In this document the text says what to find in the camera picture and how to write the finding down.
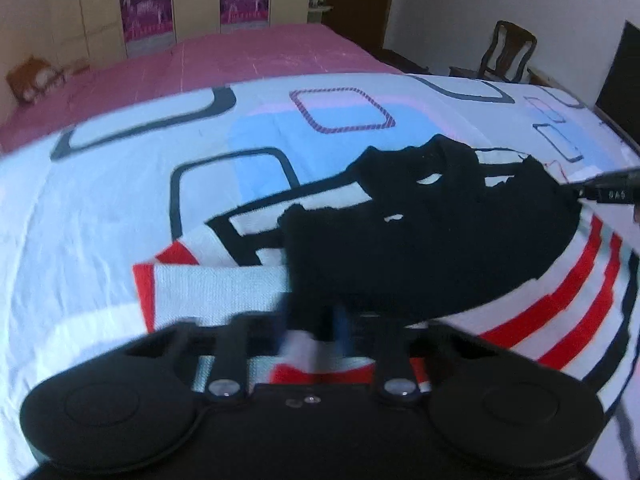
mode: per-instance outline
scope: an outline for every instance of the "chair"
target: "chair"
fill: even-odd
[[[498,47],[500,30],[504,30],[505,33],[504,47],[502,48],[502,52],[500,53],[498,58],[495,60],[495,69],[493,69],[488,66],[488,63],[492,58],[495,49]],[[527,43],[530,43],[529,49],[522,57],[522,60],[518,65],[518,70],[515,77],[511,80],[507,79],[507,72],[511,68],[513,61],[520,53],[520,51],[522,51],[522,49],[527,45]],[[487,50],[482,57],[482,61],[480,62],[480,70],[474,72],[473,70],[469,70],[468,68],[450,66],[449,75],[452,77],[466,77],[470,79],[487,79],[504,81],[507,83],[519,83],[522,80],[524,68],[529,59],[531,59],[531,56],[533,56],[533,51],[536,49],[537,44],[538,40],[528,30],[525,30],[524,28],[519,27],[514,23],[500,21],[495,24],[494,38],[491,42],[489,50]]]

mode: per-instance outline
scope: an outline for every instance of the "pink bedspread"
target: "pink bedspread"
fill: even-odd
[[[324,25],[283,25],[189,40],[171,50],[74,76],[0,126],[3,152],[69,124],[178,92],[251,79],[318,73],[399,73]]]

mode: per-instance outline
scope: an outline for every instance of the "bed sheet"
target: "bed sheet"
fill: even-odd
[[[0,126],[0,152],[98,114],[179,92],[257,78],[343,72],[399,73],[320,24],[211,34],[73,76],[37,106],[18,108]]]
[[[0,160],[3,477],[34,467],[18,424],[30,388],[145,333],[133,264],[216,214],[343,171],[367,146],[419,146],[438,133],[531,153],[558,180],[640,165],[564,92],[391,74],[185,92],[97,116]],[[596,211],[640,250],[629,207]],[[216,307],[211,322],[232,314]]]

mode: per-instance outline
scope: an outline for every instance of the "black circular disc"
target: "black circular disc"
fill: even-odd
[[[89,361],[37,386],[22,432],[55,465],[78,472],[136,468],[174,446],[196,416],[188,387],[152,359]]]
[[[505,471],[572,463],[604,424],[598,397],[580,381],[501,357],[465,365],[433,390],[428,409],[449,445]]]

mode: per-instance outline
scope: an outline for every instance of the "wall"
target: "wall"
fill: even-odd
[[[498,20],[533,32],[531,63],[593,105],[640,0],[393,0],[385,47],[440,75],[477,69]]]
[[[0,0],[0,124],[17,106],[4,76],[30,54],[50,59],[49,23],[47,0]]]

